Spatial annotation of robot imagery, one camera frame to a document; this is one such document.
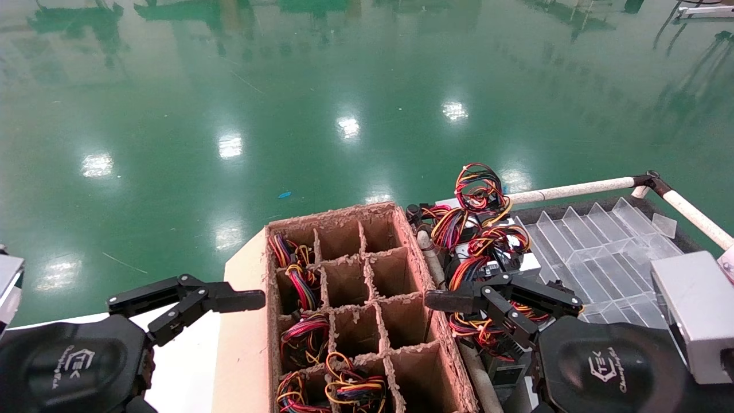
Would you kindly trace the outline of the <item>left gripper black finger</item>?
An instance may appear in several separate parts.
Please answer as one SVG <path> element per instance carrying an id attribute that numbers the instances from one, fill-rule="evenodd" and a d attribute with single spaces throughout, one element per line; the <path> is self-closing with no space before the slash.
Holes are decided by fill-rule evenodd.
<path id="1" fill-rule="evenodd" d="M 193 275 L 160 280 L 114 295 L 107 300 L 108 314 L 135 317 L 170 306 L 165 314 L 149 322 L 150 342 L 163 346 L 206 313 L 230 313 L 265 307 L 263 290 L 234 290 L 228 282 L 204 282 Z"/>

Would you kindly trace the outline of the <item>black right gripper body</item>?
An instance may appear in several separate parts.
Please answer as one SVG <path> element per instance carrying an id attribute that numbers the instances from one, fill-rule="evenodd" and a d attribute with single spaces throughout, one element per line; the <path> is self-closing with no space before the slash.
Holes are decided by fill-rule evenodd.
<path id="1" fill-rule="evenodd" d="M 563 317 L 536 339 L 537 412 L 703 412 L 666 330 Z"/>

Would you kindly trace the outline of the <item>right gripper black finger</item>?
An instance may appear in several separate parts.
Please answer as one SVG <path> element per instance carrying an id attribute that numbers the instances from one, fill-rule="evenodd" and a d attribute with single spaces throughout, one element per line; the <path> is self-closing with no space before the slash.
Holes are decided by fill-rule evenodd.
<path id="1" fill-rule="evenodd" d="M 523 348 L 534 348 L 539 329 L 513 303 L 557 320 L 577 317 L 584 308 L 582 300 L 560 282 L 544 285 L 514 275 L 496 275 L 455 291 L 431 290 L 425 294 L 424 303 L 429 309 L 442 312 L 485 312 L 493 324 Z"/>

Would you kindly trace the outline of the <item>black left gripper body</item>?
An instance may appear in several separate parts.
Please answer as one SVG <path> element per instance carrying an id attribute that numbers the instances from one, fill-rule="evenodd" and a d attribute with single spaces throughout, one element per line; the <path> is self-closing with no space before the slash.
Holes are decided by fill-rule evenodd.
<path id="1" fill-rule="evenodd" d="M 152 344 L 126 317 L 52 322 L 2 336 L 3 412 L 154 412 Z"/>

